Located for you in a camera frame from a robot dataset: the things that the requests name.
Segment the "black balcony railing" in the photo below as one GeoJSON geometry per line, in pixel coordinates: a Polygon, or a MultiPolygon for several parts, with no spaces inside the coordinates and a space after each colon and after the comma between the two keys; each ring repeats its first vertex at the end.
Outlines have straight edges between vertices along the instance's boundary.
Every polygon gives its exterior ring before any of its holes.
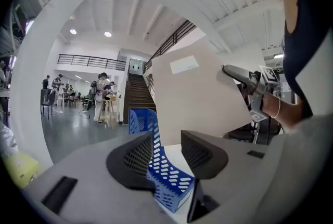
{"type": "Polygon", "coordinates": [[[84,55],[59,54],[57,63],[112,69],[118,71],[125,71],[126,68],[125,61],[84,55]]]}

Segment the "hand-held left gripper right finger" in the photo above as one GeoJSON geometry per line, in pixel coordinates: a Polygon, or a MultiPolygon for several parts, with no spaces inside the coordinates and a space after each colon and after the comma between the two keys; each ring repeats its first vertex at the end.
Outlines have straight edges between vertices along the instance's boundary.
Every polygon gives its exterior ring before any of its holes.
{"type": "Polygon", "coordinates": [[[219,207],[215,199],[204,194],[200,181],[216,177],[228,164],[228,155],[223,149],[187,130],[181,131],[181,147],[182,155],[195,178],[187,215],[187,222],[191,223],[219,207]]]}

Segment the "person's right forearm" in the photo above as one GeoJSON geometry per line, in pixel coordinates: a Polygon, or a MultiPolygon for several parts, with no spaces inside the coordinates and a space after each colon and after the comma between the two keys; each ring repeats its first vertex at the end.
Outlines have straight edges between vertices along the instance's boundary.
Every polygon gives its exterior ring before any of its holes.
{"type": "Polygon", "coordinates": [[[263,97],[262,111],[288,129],[313,116],[308,102],[297,95],[296,104],[292,104],[266,93],[263,97]]]}

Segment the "yellow sponge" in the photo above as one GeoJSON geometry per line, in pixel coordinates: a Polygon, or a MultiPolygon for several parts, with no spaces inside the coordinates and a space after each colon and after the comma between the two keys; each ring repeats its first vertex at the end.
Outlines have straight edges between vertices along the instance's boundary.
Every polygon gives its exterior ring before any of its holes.
{"type": "Polygon", "coordinates": [[[16,186],[23,189],[39,174],[37,160],[22,152],[6,156],[4,165],[16,186]]]}

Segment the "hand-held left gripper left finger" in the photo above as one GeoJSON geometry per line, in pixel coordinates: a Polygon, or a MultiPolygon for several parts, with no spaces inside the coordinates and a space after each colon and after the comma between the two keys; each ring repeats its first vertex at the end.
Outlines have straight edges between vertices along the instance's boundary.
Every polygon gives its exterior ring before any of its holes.
{"type": "Polygon", "coordinates": [[[152,132],[131,134],[129,142],[108,154],[107,170],[118,183],[128,189],[155,191],[154,182],[147,178],[152,156],[152,132]]]}

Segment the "round wooden table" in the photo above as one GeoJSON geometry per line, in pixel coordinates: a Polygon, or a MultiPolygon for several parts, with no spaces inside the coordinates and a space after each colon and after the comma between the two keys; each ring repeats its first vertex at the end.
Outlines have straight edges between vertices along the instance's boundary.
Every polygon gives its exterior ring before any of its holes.
{"type": "Polygon", "coordinates": [[[99,111],[97,124],[106,123],[109,128],[115,130],[119,123],[120,98],[115,95],[107,95],[97,100],[99,111]]]}

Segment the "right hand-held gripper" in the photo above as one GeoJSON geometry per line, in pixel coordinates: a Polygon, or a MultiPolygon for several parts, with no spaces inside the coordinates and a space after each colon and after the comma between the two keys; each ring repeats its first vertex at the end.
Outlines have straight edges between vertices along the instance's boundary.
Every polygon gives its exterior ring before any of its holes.
{"type": "Polygon", "coordinates": [[[222,71],[243,84],[244,89],[250,96],[250,115],[255,123],[268,118],[262,111],[263,97],[266,93],[273,93],[279,86],[279,80],[274,70],[270,67],[259,66],[260,71],[251,72],[234,65],[222,65],[222,71]]]}

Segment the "black stair railing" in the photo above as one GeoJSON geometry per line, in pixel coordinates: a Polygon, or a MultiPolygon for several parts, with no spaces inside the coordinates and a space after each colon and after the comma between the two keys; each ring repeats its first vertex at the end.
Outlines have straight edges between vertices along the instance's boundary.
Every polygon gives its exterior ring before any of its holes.
{"type": "Polygon", "coordinates": [[[194,30],[196,26],[186,20],[182,23],[165,41],[164,43],[157,49],[157,51],[151,56],[151,58],[145,63],[143,72],[145,73],[148,69],[151,68],[152,59],[163,55],[166,53],[171,47],[173,47],[176,43],[178,43],[182,38],[184,38],[188,33],[194,30]]]}

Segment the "person's dark top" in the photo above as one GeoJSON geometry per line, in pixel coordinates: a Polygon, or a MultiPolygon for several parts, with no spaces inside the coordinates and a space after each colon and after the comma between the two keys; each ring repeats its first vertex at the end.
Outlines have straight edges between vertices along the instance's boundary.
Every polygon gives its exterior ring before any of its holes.
{"type": "Polygon", "coordinates": [[[316,53],[328,30],[333,28],[333,15],[320,0],[297,0],[297,6],[296,27],[293,32],[285,32],[283,68],[292,91],[303,101],[301,118],[306,119],[313,113],[296,76],[316,53]]]}

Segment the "dark wooden staircase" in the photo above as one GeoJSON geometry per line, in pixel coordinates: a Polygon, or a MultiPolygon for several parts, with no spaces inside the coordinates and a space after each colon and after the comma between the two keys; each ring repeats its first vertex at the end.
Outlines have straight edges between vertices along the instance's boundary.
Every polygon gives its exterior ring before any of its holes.
{"type": "Polygon", "coordinates": [[[145,108],[156,111],[156,105],[144,81],[144,77],[129,73],[124,95],[123,124],[126,125],[129,122],[129,109],[145,108]]]}

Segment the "blue file rack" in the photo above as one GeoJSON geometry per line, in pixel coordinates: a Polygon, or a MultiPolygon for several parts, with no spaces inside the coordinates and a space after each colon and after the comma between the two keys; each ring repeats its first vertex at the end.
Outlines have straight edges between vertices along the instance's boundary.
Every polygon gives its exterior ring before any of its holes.
{"type": "Polygon", "coordinates": [[[148,176],[156,186],[155,199],[170,212],[177,212],[189,198],[194,177],[174,166],[161,144],[157,114],[151,109],[129,109],[130,134],[152,133],[152,158],[148,163],[148,176]]]}

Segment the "black dining chair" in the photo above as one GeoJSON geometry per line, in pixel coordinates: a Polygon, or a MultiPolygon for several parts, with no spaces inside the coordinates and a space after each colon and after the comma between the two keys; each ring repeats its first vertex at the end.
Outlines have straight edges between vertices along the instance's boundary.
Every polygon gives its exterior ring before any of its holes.
{"type": "Polygon", "coordinates": [[[42,89],[40,95],[40,113],[44,115],[44,109],[47,107],[47,117],[53,116],[53,105],[55,103],[55,91],[53,89],[42,89]]]}

